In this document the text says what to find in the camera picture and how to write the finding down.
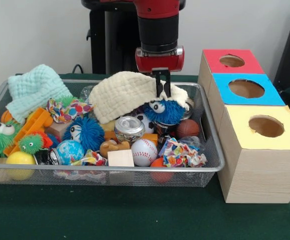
white and black ball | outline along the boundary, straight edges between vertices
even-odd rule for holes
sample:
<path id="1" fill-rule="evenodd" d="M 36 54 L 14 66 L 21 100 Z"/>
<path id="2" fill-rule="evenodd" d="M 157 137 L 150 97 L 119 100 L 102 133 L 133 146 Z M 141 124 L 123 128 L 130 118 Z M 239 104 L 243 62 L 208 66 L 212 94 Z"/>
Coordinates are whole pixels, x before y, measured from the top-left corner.
<path id="1" fill-rule="evenodd" d="M 154 133 L 154 123 L 150 121 L 145 114 L 141 113 L 136 115 L 136 118 L 141 120 L 145 125 L 145 133 L 146 134 L 153 134 Z"/>

yellow ball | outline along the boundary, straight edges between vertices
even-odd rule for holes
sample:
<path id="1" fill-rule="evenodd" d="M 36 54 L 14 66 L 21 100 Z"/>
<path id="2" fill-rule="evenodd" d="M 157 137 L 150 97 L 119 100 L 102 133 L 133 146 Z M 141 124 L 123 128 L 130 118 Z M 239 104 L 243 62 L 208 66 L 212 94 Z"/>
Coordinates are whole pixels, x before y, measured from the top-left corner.
<path id="1" fill-rule="evenodd" d="M 16 151 L 9 155 L 6 164 L 36 164 L 32 155 L 25 152 Z M 14 180 L 22 181 L 30 178 L 34 174 L 34 169 L 7 169 L 7 174 Z"/>

metal mesh basket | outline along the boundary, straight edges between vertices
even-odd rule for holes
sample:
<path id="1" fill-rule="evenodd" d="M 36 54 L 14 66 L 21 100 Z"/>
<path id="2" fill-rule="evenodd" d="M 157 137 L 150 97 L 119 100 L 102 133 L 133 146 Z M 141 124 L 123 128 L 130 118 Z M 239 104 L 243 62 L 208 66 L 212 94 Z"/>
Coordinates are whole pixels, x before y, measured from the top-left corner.
<path id="1" fill-rule="evenodd" d="M 79 97 L 81 90 L 96 85 L 95 80 L 64 80 L 70 92 Z M 0 184 L 30 185 L 117 185 L 205 187 L 215 172 L 224 166 L 224 156 L 208 101 L 203 88 L 196 83 L 174 83 L 186 90 L 194 101 L 191 119 L 200 123 L 199 139 L 205 145 L 207 164 L 200 168 L 177 167 L 109 167 L 0 164 Z M 7 82 L 0 86 L 0 116 L 11 101 Z"/>

cream knit cloth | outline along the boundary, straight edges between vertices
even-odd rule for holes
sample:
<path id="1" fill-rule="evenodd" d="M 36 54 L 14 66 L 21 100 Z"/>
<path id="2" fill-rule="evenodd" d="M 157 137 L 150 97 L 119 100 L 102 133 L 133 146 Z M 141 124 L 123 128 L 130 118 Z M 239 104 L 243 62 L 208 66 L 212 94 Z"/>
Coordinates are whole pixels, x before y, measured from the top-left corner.
<path id="1" fill-rule="evenodd" d="M 101 124 L 125 115 L 150 101 L 174 100 L 186 106 L 188 94 L 171 84 L 171 97 L 163 91 L 156 97 L 156 80 L 141 73 L 121 71 L 96 85 L 89 95 L 89 103 Z"/>

orange plastic toy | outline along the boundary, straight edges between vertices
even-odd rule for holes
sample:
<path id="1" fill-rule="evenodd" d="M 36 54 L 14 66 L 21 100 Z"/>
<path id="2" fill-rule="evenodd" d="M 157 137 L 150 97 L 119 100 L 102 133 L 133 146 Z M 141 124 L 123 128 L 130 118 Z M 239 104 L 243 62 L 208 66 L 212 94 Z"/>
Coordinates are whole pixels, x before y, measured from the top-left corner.
<path id="1" fill-rule="evenodd" d="M 32 117 L 25 123 L 18 134 L 14 137 L 14 144 L 3 151 L 6 156 L 11 155 L 14 152 L 19 151 L 18 141 L 24 136 L 31 134 L 32 132 L 42 130 L 43 127 L 49 127 L 53 123 L 53 118 L 50 113 L 45 109 L 39 107 Z"/>
<path id="2" fill-rule="evenodd" d="M 113 139 L 116 142 L 118 142 L 114 131 L 106 131 L 104 138 L 105 138 L 105 141 Z M 158 144 L 158 135 L 157 134 L 145 133 L 144 136 L 142 137 L 142 139 L 147 139 L 147 140 L 152 141 L 155 144 L 155 146 L 157 146 L 157 144 Z"/>

